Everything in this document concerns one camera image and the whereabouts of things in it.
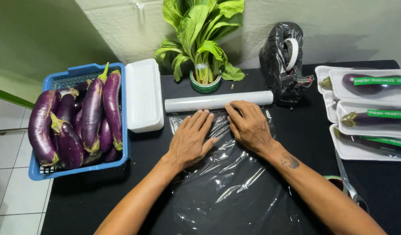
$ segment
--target white foam tray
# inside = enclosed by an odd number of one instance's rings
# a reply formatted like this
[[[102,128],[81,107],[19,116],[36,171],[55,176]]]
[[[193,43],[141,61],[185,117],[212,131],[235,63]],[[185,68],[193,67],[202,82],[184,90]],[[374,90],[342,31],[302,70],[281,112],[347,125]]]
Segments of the white foam tray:
[[[390,102],[401,104],[401,89],[392,89],[389,91],[380,92],[374,95],[356,95],[347,90],[343,84],[342,79],[346,74],[366,74],[370,76],[387,76],[387,75],[401,75],[401,69],[386,69],[386,70],[357,70],[357,69],[332,69],[328,72],[333,86],[333,92],[339,99],[369,99],[379,102]]]
[[[392,158],[384,155],[379,155],[353,145],[346,144],[340,141],[334,134],[334,127],[337,124],[330,126],[331,137],[333,138],[335,149],[341,159],[344,160],[373,160],[373,161],[401,161],[401,158]]]
[[[335,100],[333,91],[325,91],[323,93],[325,109],[327,110],[327,118],[332,123],[338,123],[337,118],[337,101]]]
[[[146,59],[127,64],[127,125],[135,132],[156,131],[164,125],[158,64]]]
[[[381,125],[381,126],[354,126],[348,127],[341,122],[341,118],[351,112],[367,112],[368,109],[401,108],[401,105],[373,102],[365,100],[340,100],[337,104],[337,118],[339,120],[338,127],[340,131],[346,135],[357,136],[387,136],[401,138],[401,126]]]
[[[344,67],[330,67],[330,66],[317,66],[315,68],[315,74],[317,75],[317,85],[318,91],[323,94],[325,91],[332,91],[332,89],[325,89],[320,86],[320,82],[322,82],[326,77],[329,76],[328,72],[332,69],[351,69],[351,68],[344,68]]]

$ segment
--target plastic wrap roll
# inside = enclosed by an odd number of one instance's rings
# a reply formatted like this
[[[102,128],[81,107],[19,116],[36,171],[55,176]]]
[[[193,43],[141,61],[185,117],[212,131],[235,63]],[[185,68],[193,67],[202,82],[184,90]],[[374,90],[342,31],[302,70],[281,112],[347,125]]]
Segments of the plastic wrap roll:
[[[199,109],[222,109],[225,104],[234,100],[245,100],[256,105],[266,105],[273,102],[271,91],[244,92],[234,94],[218,94],[189,98],[166,99],[164,106],[166,112],[184,112]]]

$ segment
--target scissors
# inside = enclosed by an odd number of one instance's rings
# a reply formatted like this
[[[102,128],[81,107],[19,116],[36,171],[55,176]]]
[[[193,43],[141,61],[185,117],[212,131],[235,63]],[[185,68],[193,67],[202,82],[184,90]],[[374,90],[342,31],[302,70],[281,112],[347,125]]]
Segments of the scissors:
[[[343,186],[344,186],[343,187],[343,193],[346,196],[349,196],[349,193],[350,193],[350,197],[354,201],[354,203],[359,205],[360,208],[362,208],[367,214],[369,214],[369,207],[367,206],[366,202],[352,188],[352,186],[351,186],[351,184],[349,182],[349,178],[347,177],[347,174],[345,172],[344,165],[341,162],[341,158],[338,155],[337,150],[335,150],[335,158],[337,158],[338,169],[340,171],[341,181],[343,182]]]

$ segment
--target green label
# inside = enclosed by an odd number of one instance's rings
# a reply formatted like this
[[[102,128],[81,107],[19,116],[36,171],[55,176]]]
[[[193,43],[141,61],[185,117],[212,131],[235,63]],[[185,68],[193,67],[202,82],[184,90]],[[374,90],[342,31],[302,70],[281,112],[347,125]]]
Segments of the green label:
[[[373,136],[360,136],[360,138],[368,140],[368,141],[376,141],[376,142],[387,143],[387,144],[401,147],[401,140],[394,139],[394,138],[380,138],[380,137],[373,137]]]
[[[354,85],[366,85],[366,84],[387,84],[387,85],[401,85],[401,77],[360,77],[354,79]]]
[[[401,111],[368,109],[367,115],[380,118],[401,118]]]

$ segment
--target green wall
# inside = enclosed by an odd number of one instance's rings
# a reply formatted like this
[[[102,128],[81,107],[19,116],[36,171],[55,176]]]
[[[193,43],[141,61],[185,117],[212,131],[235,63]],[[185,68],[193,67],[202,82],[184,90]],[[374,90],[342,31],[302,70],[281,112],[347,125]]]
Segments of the green wall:
[[[30,107],[47,75],[117,61],[74,0],[0,0],[0,98]]]

